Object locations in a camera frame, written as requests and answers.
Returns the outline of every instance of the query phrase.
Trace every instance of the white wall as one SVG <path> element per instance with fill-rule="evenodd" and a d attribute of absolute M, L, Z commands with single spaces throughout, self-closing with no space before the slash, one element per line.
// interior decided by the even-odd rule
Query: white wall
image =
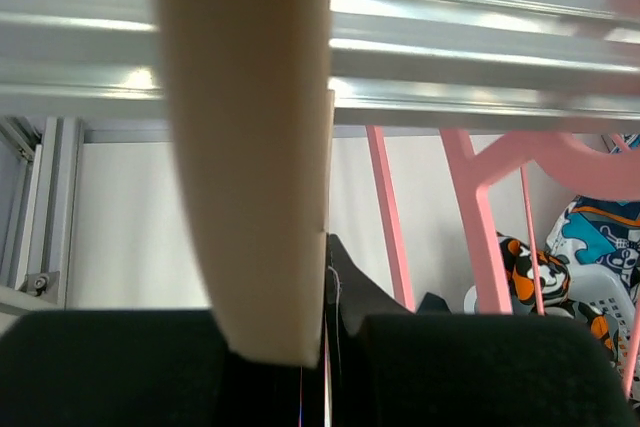
<path fill-rule="evenodd" d="M 495 136 L 475 136 L 481 149 Z M 601 147 L 599 137 L 589 138 Z M 460 214 L 439 137 L 390 137 L 387 149 L 416 299 L 431 292 L 459 310 L 473 279 Z M 536 237 L 572 194 L 530 169 Z M 527 238 L 519 174 L 491 191 L 496 224 Z M 367 141 L 336 139 L 331 230 L 387 292 L 389 267 Z M 75 215 L 69 305 L 168 308 L 207 305 L 179 202 L 168 144 L 89 144 Z"/>

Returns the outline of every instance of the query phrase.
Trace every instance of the aluminum rail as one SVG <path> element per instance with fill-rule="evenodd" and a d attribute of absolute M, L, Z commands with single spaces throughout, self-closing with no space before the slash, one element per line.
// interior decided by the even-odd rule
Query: aluminum rail
<path fill-rule="evenodd" d="M 0 114 L 164 118 L 153 2 L 0 0 Z M 332 10 L 336 123 L 640 127 L 638 0 L 332 0 Z"/>

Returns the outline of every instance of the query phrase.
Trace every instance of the colorful fabric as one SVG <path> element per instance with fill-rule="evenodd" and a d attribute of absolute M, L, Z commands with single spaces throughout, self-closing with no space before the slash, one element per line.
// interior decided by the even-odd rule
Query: colorful fabric
<path fill-rule="evenodd" d="M 498 242 L 509 282 L 514 312 L 527 313 L 535 307 L 533 266 L 529 246 L 518 239 L 498 233 Z M 545 306 L 567 300 L 569 270 L 558 258 L 538 250 L 540 286 Z"/>
<path fill-rule="evenodd" d="M 635 148 L 640 135 L 625 135 Z M 618 147 L 612 153 L 618 153 Z M 572 265 L 599 264 L 613 271 L 635 303 L 640 284 L 640 202 L 611 202 L 576 197 L 547 237 L 551 255 Z"/>
<path fill-rule="evenodd" d="M 533 264 L 529 246 L 498 233 L 514 313 L 536 314 Z M 540 285 L 545 313 L 574 319 L 584 324 L 603 346 L 612 366 L 618 363 L 617 320 L 598 308 L 568 298 L 571 275 L 562 259 L 538 250 Z"/>

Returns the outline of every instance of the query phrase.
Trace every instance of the wooden stick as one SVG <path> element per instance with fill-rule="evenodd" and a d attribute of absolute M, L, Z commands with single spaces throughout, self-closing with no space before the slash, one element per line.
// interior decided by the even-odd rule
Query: wooden stick
<path fill-rule="evenodd" d="M 244 357 L 315 366 L 329 0 L 159 6 L 182 191 L 214 315 Z"/>

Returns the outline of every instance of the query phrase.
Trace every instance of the pink rod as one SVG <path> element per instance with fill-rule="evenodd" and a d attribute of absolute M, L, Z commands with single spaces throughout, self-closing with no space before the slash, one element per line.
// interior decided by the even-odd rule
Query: pink rod
<path fill-rule="evenodd" d="M 631 329 L 630 344 L 627 354 L 627 365 L 624 367 L 624 375 L 622 376 L 622 389 L 627 398 L 629 398 L 631 394 L 631 383 L 633 382 L 633 374 L 636 370 L 638 346 L 640 346 L 640 302 L 636 303 L 636 316 L 633 320 L 633 328 Z"/>
<path fill-rule="evenodd" d="M 391 284 L 396 301 L 407 309 L 415 311 L 415 300 L 409 275 L 409 262 L 402 238 L 400 216 L 393 192 L 391 169 L 384 142 L 382 127 L 367 125 L 367 139 L 369 140 L 369 152 L 373 165 L 373 177 L 376 183 L 380 216 L 382 217 L 382 230 L 387 246 L 387 257 L 391 271 Z"/>
<path fill-rule="evenodd" d="M 505 137 L 518 141 L 517 137 Z M 489 204 L 489 186 L 509 173 L 503 151 L 493 148 L 497 142 L 511 154 L 519 155 L 520 144 L 501 138 L 476 155 L 469 132 L 460 129 L 440 131 L 442 145 L 447 154 L 449 172 L 458 199 L 460 217 L 467 239 L 471 268 L 478 291 L 478 309 L 483 314 L 510 314 L 511 296 L 507 275 L 496 239 L 496 226 Z M 515 162 L 512 170 L 522 164 Z"/>
<path fill-rule="evenodd" d="M 522 179 L 524 211 L 527 214 L 527 230 L 529 231 L 529 246 L 531 248 L 531 265 L 533 266 L 533 285 L 536 296 L 536 310 L 539 315 L 544 315 L 542 286 L 540 283 L 540 267 L 538 266 L 538 250 L 536 248 L 536 236 L 533 230 L 533 215 L 531 214 L 531 198 L 529 197 L 529 179 L 527 176 L 526 164 L 520 167 L 520 178 Z"/>
<path fill-rule="evenodd" d="M 611 137 L 613 143 L 616 144 L 622 152 L 629 152 L 631 150 L 620 134 L 609 134 L 609 137 Z"/>

